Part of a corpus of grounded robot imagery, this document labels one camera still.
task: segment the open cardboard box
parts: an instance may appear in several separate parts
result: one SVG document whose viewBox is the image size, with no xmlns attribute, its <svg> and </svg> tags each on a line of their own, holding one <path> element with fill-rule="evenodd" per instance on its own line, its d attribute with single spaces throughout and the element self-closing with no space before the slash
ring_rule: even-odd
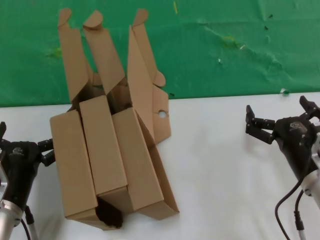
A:
<svg viewBox="0 0 320 240">
<path fill-rule="evenodd" d="M 70 15 L 70 9 L 61 10 L 58 30 L 76 110 L 50 120 L 65 217 L 110 230 L 119 227 L 119 220 L 109 215 L 112 209 L 109 219 L 101 215 L 105 203 L 125 214 L 137 211 L 159 220 L 178 213 L 156 147 L 171 131 L 168 95 L 155 86 L 165 79 L 144 27 L 148 13 L 139 10 L 129 29 L 128 85 L 111 36 L 102 27 L 103 16 L 95 11 L 83 25 L 98 69 L 94 73 L 79 44 L 79 30 L 68 25 Z M 108 98 L 94 88 L 99 82 Z M 159 111 L 166 117 L 159 117 Z"/>
</svg>

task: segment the white table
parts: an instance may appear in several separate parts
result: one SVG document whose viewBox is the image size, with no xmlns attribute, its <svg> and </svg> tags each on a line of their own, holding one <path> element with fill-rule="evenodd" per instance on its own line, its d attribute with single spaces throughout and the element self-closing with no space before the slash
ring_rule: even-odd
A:
<svg viewBox="0 0 320 240">
<path fill-rule="evenodd" d="M 238 96 L 170 101 L 172 137 L 159 144 L 180 214 L 157 221 L 140 214 L 125 219 L 123 229 L 102 231 L 64 219 L 56 164 L 40 166 L 28 204 L 42 240 L 284 240 L 276 222 L 276 203 L 297 180 L 278 145 L 245 134 L 246 105 L 258 118 L 277 120 L 303 112 L 301 94 Z M 320 93 L 306 93 L 320 105 Z M 68 105 L 0 108 L 9 141 L 51 137 L 49 118 Z M 292 240 L 294 203 L 279 215 Z M 320 235 L 320 211 L 311 197 L 300 203 L 308 240 Z M 23 227 L 12 240 L 27 239 Z"/>
</svg>

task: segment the cardboard box flap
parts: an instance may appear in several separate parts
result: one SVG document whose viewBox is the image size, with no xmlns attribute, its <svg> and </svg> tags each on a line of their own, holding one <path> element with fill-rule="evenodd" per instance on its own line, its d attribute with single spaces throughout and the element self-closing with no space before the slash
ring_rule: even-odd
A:
<svg viewBox="0 0 320 240">
<path fill-rule="evenodd" d="M 156 76 L 158 68 L 145 27 L 145 21 L 148 19 L 148 16 L 149 13 L 146 9 L 138 9 L 135 15 L 132 29 L 152 83 L 162 87 L 166 84 L 165 82 L 155 82 L 155 80 L 157 80 Z"/>
<path fill-rule="evenodd" d="M 80 102 L 83 129 L 97 195 L 127 186 L 107 96 Z"/>
<path fill-rule="evenodd" d="M 102 22 L 104 21 L 104 16 L 98 10 L 95 10 L 91 16 L 85 21 L 83 26 L 88 29 L 98 30 L 102 29 Z"/>
<path fill-rule="evenodd" d="M 135 110 L 131 107 L 112 116 L 128 181 L 133 210 L 163 201 Z"/>
<path fill-rule="evenodd" d="M 83 88 L 91 87 L 87 83 L 93 72 L 86 60 L 80 30 L 70 28 L 68 24 L 71 14 L 70 8 L 64 8 L 60 11 L 58 33 L 69 98 L 72 102 Z"/>
<path fill-rule="evenodd" d="M 153 130 L 158 144 L 171 136 L 168 94 L 153 85 Z"/>
<path fill-rule="evenodd" d="M 72 110 L 50 119 L 64 215 L 98 205 L 80 116 Z"/>
<path fill-rule="evenodd" d="M 127 74 L 132 105 L 154 138 L 153 84 L 131 27 Z"/>
<path fill-rule="evenodd" d="M 157 71 L 153 84 L 159 87 L 166 85 L 166 78 L 160 71 Z"/>
<path fill-rule="evenodd" d="M 68 24 L 68 20 L 71 17 L 72 11 L 70 8 L 63 8 L 60 10 L 59 13 L 59 19 L 58 19 L 58 28 L 62 27 L 62 25 L 67 24 L 67 26 L 69 27 Z"/>
<path fill-rule="evenodd" d="M 164 202 L 170 208 L 172 208 L 176 213 L 179 213 L 179 209 L 178 209 L 174 194 L 172 192 L 164 165 L 162 163 L 158 149 L 155 145 L 149 148 L 149 154 L 153 163 L 155 173 L 159 180 L 161 191 L 164 197 Z"/>
<path fill-rule="evenodd" d="M 151 136 L 147 128 L 144 126 L 142 121 L 139 123 L 145 141 L 150 143 Z M 148 151 L 154 171 L 160 184 L 161 192 L 163 194 L 163 201 L 143 207 L 139 209 L 138 212 L 148 217 L 161 220 L 179 213 L 179 209 L 156 145 L 154 143 L 153 145 L 149 144 Z"/>
<path fill-rule="evenodd" d="M 108 94 L 124 77 L 125 71 L 108 29 L 103 28 L 103 15 L 95 10 L 83 24 L 105 94 Z"/>
</svg>

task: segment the wrinkled green fabric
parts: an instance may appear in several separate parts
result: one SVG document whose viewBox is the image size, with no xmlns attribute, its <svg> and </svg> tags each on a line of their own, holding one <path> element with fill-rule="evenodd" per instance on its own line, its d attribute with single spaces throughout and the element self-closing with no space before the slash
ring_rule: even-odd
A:
<svg viewBox="0 0 320 240">
<path fill-rule="evenodd" d="M 1 0 L 1 107 L 69 102 L 57 31 L 65 7 L 75 28 L 102 12 L 125 69 L 128 26 L 148 9 L 172 99 L 320 91 L 319 0 Z"/>
</svg>

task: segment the robotic hand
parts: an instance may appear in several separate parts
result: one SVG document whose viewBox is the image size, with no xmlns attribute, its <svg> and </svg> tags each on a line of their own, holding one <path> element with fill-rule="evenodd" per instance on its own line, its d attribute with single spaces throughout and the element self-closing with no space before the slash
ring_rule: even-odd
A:
<svg viewBox="0 0 320 240">
<path fill-rule="evenodd" d="M 256 118 L 251 107 L 246 107 L 245 132 L 267 144 L 274 140 L 280 151 L 286 157 L 292 171 L 298 179 L 295 187 L 275 207 L 275 216 L 279 226 L 289 240 L 278 216 L 279 206 L 289 198 L 300 186 L 302 191 L 295 205 L 295 223 L 301 239 L 306 239 L 304 226 L 298 211 L 299 200 L 303 192 L 312 196 L 320 208 L 320 122 L 311 123 L 310 119 L 316 117 L 320 120 L 320 108 L 304 96 L 300 97 L 300 104 L 305 113 L 300 116 L 287 117 L 277 121 Z"/>
<path fill-rule="evenodd" d="M 6 124 L 0 123 L 0 240 L 8 240 L 13 228 L 22 222 L 28 239 L 30 235 L 22 216 L 26 212 L 27 223 L 33 239 L 37 239 L 32 215 L 27 206 L 33 181 L 40 163 L 46 167 L 55 162 L 52 139 L 35 143 L 9 142 L 3 139 Z"/>
</svg>

